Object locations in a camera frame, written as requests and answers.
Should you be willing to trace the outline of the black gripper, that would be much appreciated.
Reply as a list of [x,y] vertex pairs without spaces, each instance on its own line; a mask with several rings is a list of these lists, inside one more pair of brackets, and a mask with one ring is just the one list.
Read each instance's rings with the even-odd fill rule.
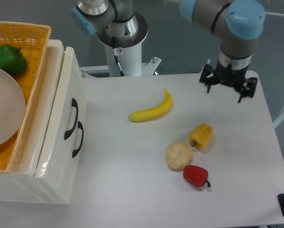
[[212,86],[221,84],[224,86],[239,89],[238,103],[241,103],[243,98],[253,98],[258,82],[257,77],[245,78],[248,66],[239,70],[233,70],[232,65],[227,67],[222,66],[220,62],[214,70],[209,64],[205,64],[201,71],[199,82],[207,87],[207,93],[210,92]]

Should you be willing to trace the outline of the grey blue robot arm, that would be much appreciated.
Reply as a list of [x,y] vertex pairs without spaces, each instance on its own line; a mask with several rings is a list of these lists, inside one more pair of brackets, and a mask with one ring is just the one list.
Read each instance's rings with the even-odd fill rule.
[[[221,84],[240,98],[253,97],[257,78],[246,78],[256,43],[265,21],[265,9],[256,0],[182,0],[181,15],[221,39],[216,67],[205,64],[200,82],[210,88]],[[116,76],[153,75],[160,60],[142,62],[142,43],[147,37],[145,18],[134,11],[131,0],[79,0],[71,14],[88,34],[104,45],[108,72]]]

